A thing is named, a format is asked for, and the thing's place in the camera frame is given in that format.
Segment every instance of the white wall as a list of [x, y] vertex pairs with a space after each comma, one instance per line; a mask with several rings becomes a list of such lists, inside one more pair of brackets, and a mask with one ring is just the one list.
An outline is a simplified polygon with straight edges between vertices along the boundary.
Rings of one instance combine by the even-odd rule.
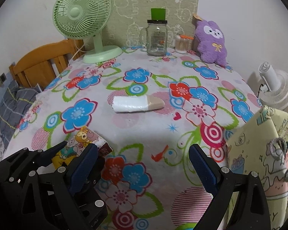
[[[60, 41], [52, 24], [55, 0], [6, 0], [0, 9], [0, 74], [30, 50]], [[216, 21], [228, 62], [257, 90], [258, 65], [288, 72], [288, 11], [280, 0], [199, 0], [198, 14]]]

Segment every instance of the glass mason jar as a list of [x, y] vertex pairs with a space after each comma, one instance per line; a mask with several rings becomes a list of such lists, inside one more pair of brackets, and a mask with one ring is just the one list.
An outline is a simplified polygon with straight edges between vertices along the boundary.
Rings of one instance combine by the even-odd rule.
[[[167, 21], [147, 20], [148, 27], [140, 31], [140, 43], [147, 48], [151, 56], [164, 56], [167, 45]], [[143, 43], [143, 33], [146, 30], [146, 43]]]

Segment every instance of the white foam roll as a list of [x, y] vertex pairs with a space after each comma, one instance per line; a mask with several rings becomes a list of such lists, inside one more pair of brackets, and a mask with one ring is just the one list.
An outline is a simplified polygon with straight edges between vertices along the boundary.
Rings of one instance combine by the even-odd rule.
[[132, 113], [140, 111], [151, 111], [163, 108], [164, 101], [160, 98], [144, 96], [114, 96], [112, 108], [116, 113]]

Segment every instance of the fan power cord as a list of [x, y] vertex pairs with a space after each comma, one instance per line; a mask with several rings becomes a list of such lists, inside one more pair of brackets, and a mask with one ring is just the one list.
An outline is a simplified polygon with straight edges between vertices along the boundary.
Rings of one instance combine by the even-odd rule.
[[260, 93], [260, 88], [263, 87], [263, 84], [260, 84], [259, 90], [258, 90], [258, 94], [257, 94], [257, 98], [259, 97], [259, 93]]
[[82, 51], [81, 48], [82, 48], [83, 46], [82, 46], [81, 48], [78, 48], [78, 47], [77, 47], [77, 44], [76, 44], [76, 40], [74, 40], [74, 45], [75, 45], [75, 47], [76, 47], [80, 52], [82, 52], [82, 53], [87, 53], [87, 52], [89, 52], [89, 51]]
[[72, 58], [69, 60], [69, 62], [68, 62], [68, 66], [70, 65], [70, 62], [72, 61], [72, 60], [74, 60], [74, 57], [81, 51], [81, 49], [83, 48], [85, 46], [85, 44], [83, 44], [82, 45], [82, 47], [80, 47], [80, 49], [78, 49], [78, 51], [72, 56]]

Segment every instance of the plush toy face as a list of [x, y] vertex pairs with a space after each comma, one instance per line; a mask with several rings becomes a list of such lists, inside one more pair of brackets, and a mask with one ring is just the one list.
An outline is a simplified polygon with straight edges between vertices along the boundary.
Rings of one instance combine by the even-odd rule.
[[219, 26], [213, 21], [199, 21], [195, 31], [199, 41], [214, 41], [224, 43], [224, 36]]
[[220, 30], [216, 29], [213, 30], [211, 27], [209, 27], [208, 25], [204, 26], [204, 32], [208, 35], [212, 35], [214, 38], [223, 38], [223, 34]]

